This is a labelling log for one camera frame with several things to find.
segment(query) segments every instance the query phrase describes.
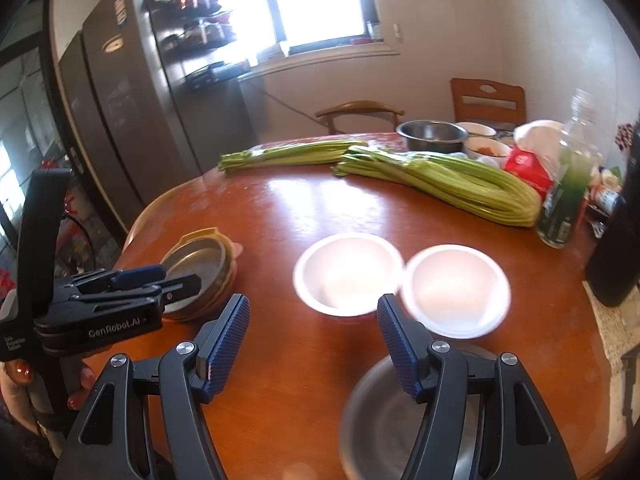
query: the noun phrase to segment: red plastic bag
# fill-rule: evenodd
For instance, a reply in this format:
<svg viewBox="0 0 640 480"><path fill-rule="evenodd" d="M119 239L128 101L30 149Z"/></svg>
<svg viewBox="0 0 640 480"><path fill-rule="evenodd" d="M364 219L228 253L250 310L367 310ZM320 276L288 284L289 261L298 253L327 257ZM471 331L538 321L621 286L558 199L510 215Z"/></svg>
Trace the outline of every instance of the red plastic bag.
<svg viewBox="0 0 640 480"><path fill-rule="evenodd" d="M525 152L516 146L511 149L503 170L529 184L538 192L542 200L546 198L554 182L549 178L549 174L540 164L535 153Z"/></svg>

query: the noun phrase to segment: bottle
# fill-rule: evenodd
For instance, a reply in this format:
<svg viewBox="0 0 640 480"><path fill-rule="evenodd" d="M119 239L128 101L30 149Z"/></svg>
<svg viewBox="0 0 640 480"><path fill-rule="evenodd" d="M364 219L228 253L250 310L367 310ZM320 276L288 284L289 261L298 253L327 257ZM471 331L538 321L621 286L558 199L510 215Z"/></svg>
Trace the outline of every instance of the bottle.
<svg viewBox="0 0 640 480"><path fill-rule="evenodd" d="M625 184L607 228L584 269L593 294L605 306L618 306L640 278L640 126L636 126Z"/></svg>
<svg viewBox="0 0 640 480"><path fill-rule="evenodd" d="M577 90L571 112L560 134L558 172L538 219L540 239L556 249L566 245L577 224L591 170L599 160L592 144L595 111L591 95Z"/></svg>

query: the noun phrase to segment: celery bunch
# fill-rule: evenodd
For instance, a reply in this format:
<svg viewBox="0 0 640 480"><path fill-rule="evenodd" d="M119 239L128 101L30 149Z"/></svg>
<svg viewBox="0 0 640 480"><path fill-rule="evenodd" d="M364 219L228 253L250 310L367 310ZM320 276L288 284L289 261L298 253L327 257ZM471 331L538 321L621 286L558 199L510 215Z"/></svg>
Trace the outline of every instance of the celery bunch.
<svg viewBox="0 0 640 480"><path fill-rule="evenodd" d="M539 195L519 178L482 162L441 153L388 153L351 146L334 174L359 174L417 187L498 224L531 227L540 212Z"/></svg>
<svg viewBox="0 0 640 480"><path fill-rule="evenodd" d="M318 140L295 142L274 148L252 149L222 155L218 163L221 171L262 168L264 166L298 166L338 162L350 146L366 146L366 140Z"/></svg>

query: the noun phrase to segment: wooden table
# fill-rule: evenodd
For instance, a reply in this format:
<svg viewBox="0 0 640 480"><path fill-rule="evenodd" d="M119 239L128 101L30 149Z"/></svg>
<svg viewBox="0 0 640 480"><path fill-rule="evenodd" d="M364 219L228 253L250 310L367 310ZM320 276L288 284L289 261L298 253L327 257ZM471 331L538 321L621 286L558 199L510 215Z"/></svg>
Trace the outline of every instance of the wooden table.
<svg viewBox="0 0 640 480"><path fill-rule="evenodd" d="M474 343L518 355L579 477L606 460L610 371L581 285L594 247L586 226L558 251L534 229L494 224L399 184L336 178L328 166L230 176L212 170L160 206L117 266L158 263L181 235L212 226L244 245L235 290L252 307L226 389L204 407L230 480L345 478L338 460L342 409L357 381L386 355L385 346L374 317L341 322L324 316L298 299L291 281L303 251L339 232L379 235L405 260L436 244L462 244L492 257L510 280L511 310ZM101 370L116 352L133 359L160 355L199 326L166 323L89 362ZM158 399L150 406L154 445L168 456Z"/></svg>

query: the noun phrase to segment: metal bolt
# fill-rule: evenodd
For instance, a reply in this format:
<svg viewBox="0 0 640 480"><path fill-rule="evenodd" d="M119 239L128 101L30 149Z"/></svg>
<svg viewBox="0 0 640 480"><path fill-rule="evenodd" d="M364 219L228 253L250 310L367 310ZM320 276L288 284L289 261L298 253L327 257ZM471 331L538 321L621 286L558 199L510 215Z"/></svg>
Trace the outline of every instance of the metal bolt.
<svg viewBox="0 0 640 480"><path fill-rule="evenodd" d="M124 354L116 354L111 358L111 366L116 368L118 366L122 366L126 362L127 362L127 356Z"/></svg>
<svg viewBox="0 0 640 480"><path fill-rule="evenodd" d="M431 348L433 348L438 354L446 354L451 347L446 341L438 340L431 343Z"/></svg>
<svg viewBox="0 0 640 480"><path fill-rule="evenodd" d="M194 348L196 348L196 345L194 345L191 341L183 341L177 347L175 347L175 351L177 351L178 354L185 355L193 352Z"/></svg>
<svg viewBox="0 0 640 480"><path fill-rule="evenodd" d="M518 358L513 355L511 352L506 352L502 354L502 362L506 365L513 366L518 364Z"/></svg>

